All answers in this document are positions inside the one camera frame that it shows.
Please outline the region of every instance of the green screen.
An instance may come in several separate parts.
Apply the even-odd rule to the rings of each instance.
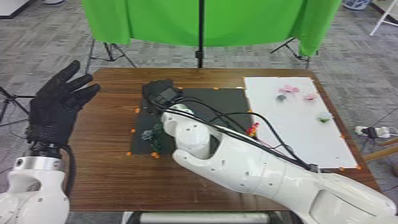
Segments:
[[[300,54],[319,48],[339,0],[206,0],[204,45],[300,40]],[[129,39],[197,46],[198,0],[83,0],[95,40]]]

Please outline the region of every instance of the wooden board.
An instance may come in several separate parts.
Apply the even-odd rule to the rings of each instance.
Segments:
[[[72,211],[254,211],[286,210],[266,198],[241,195],[200,178],[172,161],[126,156],[140,104],[140,86],[170,78],[184,88],[236,88],[243,76],[310,77],[360,170],[341,173],[373,189],[376,182],[314,74],[286,69],[101,69],[94,82],[101,93],[79,113],[71,146],[78,161]]]

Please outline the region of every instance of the black glove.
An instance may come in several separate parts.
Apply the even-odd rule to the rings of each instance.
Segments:
[[[67,145],[78,111],[99,91],[97,84],[76,90],[92,81],[90,75],[67,83],[78,69],[79,62],[72,61],[49,79],[30,101],[26,131],[30,142],[44,142],[58,146]]]

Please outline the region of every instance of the wire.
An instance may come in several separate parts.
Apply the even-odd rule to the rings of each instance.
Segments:
[[[376,124],[383,121],[383,119],[394,113],[396,110],[398,110],[398,107],[390,110],[390,112],[383,115],[383,117],[376,120],[374,124],[369,127],[374,127],[376,126]],[[358,149],[358,152],[364,151],[364,147],[365,147],[367,140],[369,140],[369,137],[365,136],[365,140],[364,140],[364,143],[362,143],[362,147]]]
[[[12,106],[14,106],[14,108],[12,108],[12,111],[10,111],[10,114],[8,114],[8,117],[7,117],[7,121],[8,121],[8,123],[10,123],[10,116],[14,115],[14,112],[15,112],[15,103],[12,102]],[[26,139],[24,137],[21,137],[14,132],[12,132],[12,129],[10,129],[10,127],[12,127],[12,124],[8,124],[8,134],[14,136],[14,137],[17,137],[19,139]]]
[[[222,115],[218,115],[218,116],[238,115],[238,114],[248,114],[248,115],[254,115],[254,116],[257,116],[257,117],[261,118],[261,120],[264,121],[264,123],[266,123],[266,125],[268,125],[271,134],[273,134],[273,136],[275,136],[275,138],[277,138],[277,141],[278,141],[278,143],[280,143],[280,145],[282,145],[282,147],[284,147],[284,149],[286,149],[289,155],[293,156],[293,158],[294,158],[294,160],[298,161],[298,163],[300,163],[303,166],[309,166],[307,163],[305,163],[305,162],[301,161],[301,159],[298,158],[298,156],[294,155],[293,149],[291,149],[291,147],[286,145],[286,143],[284,143],[284,141],[282,141],[282,138],[280,138],[280,136],[278,136],[278,134],[277,134],[277,131],[275,131],[273,127],[271,127],[270,121],[266,120],[266,118],[264,118],[257,113],[252,113],[252,112],[234,112],[234,113],[225,113],[225,114],[222,114]]]
[[[398,185],[394,187],[390,187],[387,190],[381,190],[381,192],[387,192],[390,190],[394,190],[398,188]]]
[[[71,147],[65,145],[60,147],[69,156],[69,172],[67,172],[67,183],[65,183],[65,196],[71,196],[72,186],[74,186],[74,179],[76,179],[76,159],[74,154],[71,151]]]
[[[218,127],[214,124],[211,124],[209,121],[204,121],[193,114],[186,113],[181,110],[175,110],[172,108],[165,108],[163,105],[159,105],[156,102],[150,101],[150,103],[158,106],[158,110],[161,112],[166,112],[170,114],[175,114],[186,118],[190,118],[191,120],[195,120],[197,122],[200,122],[204,125],[207,125],[220,133],[223,133],[229,137],[232,137],[234,139],[238,139],[239,141],[243,141],[245,143],[248,143],[252,146],[255,146],[259,149],[262,149],[273,156],[277,156],[280,159],[284,159],[287,162],[291,162],[294,165],[298,165],[303,169],[310,170],[310,166],[301,162],[296,161],[294,159],[291,159],[287,156],[280,155],[277,152],[271,151],[271,149],[261,145],[259,142],[254,141],[254,139],[250,139],[248,136],[243,136],[241,134],[238,134],[236,132],[230,132],[227,129],[223,129],[222,127]]]
[[[374,122],[374,124],[369,127],[374,127],[374,125],[381,122],[381,120],[387,118],[387,116],[394,113],[394,111],[398,110],[398,107],[394,108],[394,110],[385,114],[385,116],[378,119],[378,121]]]
[[[222,115],[223,113],[206,104],[206,103],[202,103],[200,101],[195,101],[195,100],[181,100],[181,101],[177,101],[177,103],[182,103],[182,102],[191,102],[191,103],[197,103],[197,104],[200,104],[204,107],[207,107],[207,109],[213,111],[213,113],[214,113],[214,116],[218,116],[218,115]],[[234,123],[234,125],[238,126],[238,128],[239,128],[239,130],[241,130],[241,132],[245,133],[245,128],[243,128],[243,126],[239,125],[239,123],[230,119],[230,117],[229,116],[225,116],[225,118],[227,118],[227,120]]]
[[[5,170],[0,171],[0,174],[3,174],[14,167],[8,167]]]

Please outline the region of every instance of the white paper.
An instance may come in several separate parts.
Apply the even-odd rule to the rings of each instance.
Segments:
[[[298,87],[298,93],[286,93],[286,100],[278,102],[277,96],[282,94],[278,89],[284,85]],[[310,78],[250,77],[245,78],[245,88],[252,112],[268,119],[284,143],[291,146],[301,160],[317,164],[319,168],[355,168],[357,162],[335,122],[330,120],[321,123],[316,119],[319,113],[328,110]],[[317,95],[312,102],[303,100],[307,94]],[[277,146],[278,141],[264,122],[255,117],[254,121],[259,122],[259,139],[270,146]],[[287,155],[282,147],[277,150]]]

